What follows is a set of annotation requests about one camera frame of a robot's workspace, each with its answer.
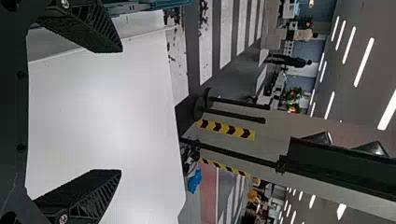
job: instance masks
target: light fixture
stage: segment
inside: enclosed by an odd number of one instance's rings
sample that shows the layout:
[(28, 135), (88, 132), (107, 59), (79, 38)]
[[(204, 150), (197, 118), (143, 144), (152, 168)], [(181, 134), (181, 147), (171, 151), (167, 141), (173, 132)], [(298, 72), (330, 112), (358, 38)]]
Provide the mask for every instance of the light fixture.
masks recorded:
[(291, 204), (289, 204), (288, 213), (286, 213), (286, 217), (289, 216), (289, 214), (290, 214), (290, 209), (291, 209)]
[(321, 66), (323, 65), (323, 60), (324, 60), (324, 52), (322, 53), (322, 58), (320, 59), (319, 72), (321, 70)]
[(294, 223), (294, 219), (296, 218), (296, 215), (297, 215), (297, 212), (296, 212), (296, 210), (294, 210), (293, 216), (291, 217), (291, 222), (290, 222), (290, 224), (293, 224), (293, 223)]
[(320, 83), (323, 81), (324, 73), (326, 72), (326, 67), (327, 67), (327, 61), (324, 62), (323, 65), (322, 75), (320, 76)]
[(303, 192), (302, 191), (300, 191), (300, 195), (298, 196), (298, 201), (300, 201), (302, 198), (303, 198)]
[(350, 33), (349, 40), (347, 41), (346, 52), (345, 52), (344, 58), (343, 58), (343, 64), (346, 64), (346, 62), (347, 62), (347, 56), (350, 51), (350, 46), (352, 46), (352, 42), (353, 42), (353, 38), (355, 37), (355, 33), (356, 33), (356, 26), (354, 26), (352, 28), (352, 32)]
[(355, 88), (358, 88), (359, 82), (361, 81), (361, 74), (363, 74), (364, 67), (367, 64), (367, 60), (369, 59), (374, 42), (375, 42), (375, 40), (373, 38), (370, 38), (369, 44), (367, 45), (366, 52), (364, 52), (363, 59), (361, 60), (361, 66), (359, 67), (358, 74), (356, 75), (356, 78), (355, 78), (355, 82), (353, 82), (353, 85), (355, 86)]
[(393, 114), (395, 113), (396, 110), (396, 90), (392, 95), (392, 98), (390, 98), (389, 104), (387, 106), (387, 109), (385, 110), (384, 115), (382, 116), (382, 119), (379, 121), (378, 124), (378, 130), (380, 131), (385, 131), (388, 127), (388, 124), (390, 123), (390, 120), (393, 117)]
[(334, 95), (335, 95), (335, 92), (333, 91), (332, 92), (332, 96), (330, 97), (329, 104), (327, 105), (327, 110), (326, 110), (326, 114), (324, 116), (324, 119), (327, 119), (329, 117), (330, 110), (332, 109), (332, 101), (334, 100)]
[(314, 111), (315, 111), (315, 106), (317, 105), (317, 103), (316, 102), (314, 102), (314, 104), (312, 105), (312, 109), (311, 109), (311, 118), (312, 118), (312, 116), (314, 116)]
[(337, 45), (335, 46), (335, 50), (336, 51), (340, 48), (341, 39), (343, 38), (344, 30), (346, 28), (346, 24), (347, 24), (347, 22), (343, 21), (343, 24), (341, 25), (340, 35), (338, 36)]
[(312, 208), (312, 206), (314, 206), (314, 202), (315, 202), (315, 199), (317, 198), (317, 196), (314, 194), (314, 195), (312, 195), (312, 197), (311, 197), (311, 201), (309, 202), (309, 209), (311, 209)]
[(329, 136), (329, 140), (332, 143), (332, 135), (330, 133), (327, 133), (327, 135)]
[(344, 212), (346, 211), (347, 206), (343, 203), (340, 203), (340, 205), (338, 205), (338, 209), (337, 209), (337, 218), (338, 220), (341, 220), (341, 217), (343, 217)]
[(339, 21), (340, 21), (340, 17), (337, 17), (337, 19), (335, 20), (334, 28), (332, 28), (332, 42), (334, 41), (335, 32), (337, 31), (337, 27), (338, 27), (338, 22)]
[(314, 100), (315, 97), (315, 89), (312, 90), (312, 95), (311, 95), (311, 100), (309, 101), (309, 105), (312, 105), (312, 101)]
[(289, 200), (286, 200), (285, 208), (283, 209), (283, 211), (286, 211), (286, 209), (288, 208), (288, 202), (289, 202)]

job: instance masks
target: hazard tape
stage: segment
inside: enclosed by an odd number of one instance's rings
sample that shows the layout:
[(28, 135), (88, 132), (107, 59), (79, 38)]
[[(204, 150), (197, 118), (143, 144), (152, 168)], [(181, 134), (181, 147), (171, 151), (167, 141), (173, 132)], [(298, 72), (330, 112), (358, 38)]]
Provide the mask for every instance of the hazard tape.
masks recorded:
[(216, 162), (216, 161), (210, 161), (210, 160), (201, 158), (201, 159), (199, 160), (199, 162), (205, 163), (205, 164), (208, 164), (208, 165), (214, 165), (214, 166), (217, 167), (217, 168), (220, 168), (220, 169), (222, 169), (222, 170), (231, 172), (231, 173), (236, 174), (236, 175), (242, 175), (242, 176), (244, 176), (244, 177), (246, 177), (246, 178), (250, 178), (250, 177), (251, 177), (250, 173), (247, 173), (247, 172), (245, 172), (245, 171), (241, 171), (241, 170), (235, 169), (235, 168), (230, 167), (230, 166), (226, 166), (226, 165), (221, 164), (221, 163), (218, 163), (218, 162)]
[(226, 123), (216, 122), (214, 120), (200, 119), (196, 122), (198, 128), (202, 128), (214, 133), (227, 134), (233, 137), (244, 138), (254, 141), (256, 131), (235, 127)]

